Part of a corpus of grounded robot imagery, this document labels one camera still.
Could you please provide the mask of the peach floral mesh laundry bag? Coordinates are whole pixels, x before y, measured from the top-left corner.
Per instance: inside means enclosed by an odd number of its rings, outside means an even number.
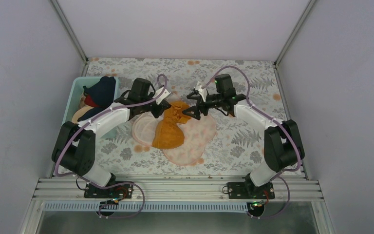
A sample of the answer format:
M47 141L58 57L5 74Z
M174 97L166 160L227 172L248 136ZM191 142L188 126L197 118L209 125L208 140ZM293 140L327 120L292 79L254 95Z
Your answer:
M132 126L134 140L144 146L152 147L156 126L162 119L163 116L154 118L149 113L142 114ZM173 164L180 166L195 164L216 135L216 121L212 116L201 116L200 120L191 118L186 124L179 124L179 127L185 135L183 145L174 149L159 150Z

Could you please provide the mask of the orange lace bra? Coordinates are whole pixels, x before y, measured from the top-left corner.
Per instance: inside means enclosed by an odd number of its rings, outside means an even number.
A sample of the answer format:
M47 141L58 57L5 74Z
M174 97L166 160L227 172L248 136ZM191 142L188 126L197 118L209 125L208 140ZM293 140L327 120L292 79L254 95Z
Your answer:
M183 101L170 103L170 108L164 111L163 119L156 126L152 147L168 150L183 145L185 135L179 124L186 124L191 119L183 114L188 108L189 105Z

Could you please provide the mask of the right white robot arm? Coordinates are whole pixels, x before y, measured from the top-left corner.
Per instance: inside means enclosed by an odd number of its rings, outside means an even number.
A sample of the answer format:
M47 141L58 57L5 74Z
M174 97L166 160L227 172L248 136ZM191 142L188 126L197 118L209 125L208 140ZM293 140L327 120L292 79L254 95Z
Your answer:
M237 94L229 74L214 77L216 93L198 83L187 95L196 104L183 114L200 120L210 109L224 115L237 117L264 137L264 161L244 179L244 192L249 198L257 198L263 186L295 165L298 170L304 157L304 149L297 124L293 120L278 120L259 109L245 94Z

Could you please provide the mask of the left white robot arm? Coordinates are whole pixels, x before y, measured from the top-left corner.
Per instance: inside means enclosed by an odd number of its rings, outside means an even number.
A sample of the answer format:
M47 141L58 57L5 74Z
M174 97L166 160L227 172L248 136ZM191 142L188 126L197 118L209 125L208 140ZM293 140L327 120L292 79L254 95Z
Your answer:
M55 163L54 174L58 177L76 175L96 187L103 197L110 197L117 184L112 173L95 162L97 140L114 127L131 120L139 114L150 112L159 117L170 104L166 98L168 78L159 74L164 84L150 92L153 84L143 78L136 78L131 89L125 91L110 106L90 119L62 124L52 153Z

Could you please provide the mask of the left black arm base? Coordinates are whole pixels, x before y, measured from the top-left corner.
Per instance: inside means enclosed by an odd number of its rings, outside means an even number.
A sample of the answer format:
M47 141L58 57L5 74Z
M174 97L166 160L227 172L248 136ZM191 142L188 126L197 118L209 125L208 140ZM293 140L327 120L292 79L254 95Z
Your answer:
M87 184L84 189L84 198L103 199L96 209L96 213L104 216L114 214L113 209L117 209L119 202L123 199L130 199L133 192L133 185L125 184L109 189L100 189L94 185Z

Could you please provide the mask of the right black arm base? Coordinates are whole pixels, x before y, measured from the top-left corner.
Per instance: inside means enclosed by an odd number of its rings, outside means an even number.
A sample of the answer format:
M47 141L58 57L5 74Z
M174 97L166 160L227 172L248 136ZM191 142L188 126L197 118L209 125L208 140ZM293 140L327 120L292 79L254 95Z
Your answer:
M273 184L268 182L256 187L247 182L229 182L222 187L222 193L231 200L249 200L247 211L254 217L260 217L265 210L265 205L275 198Z

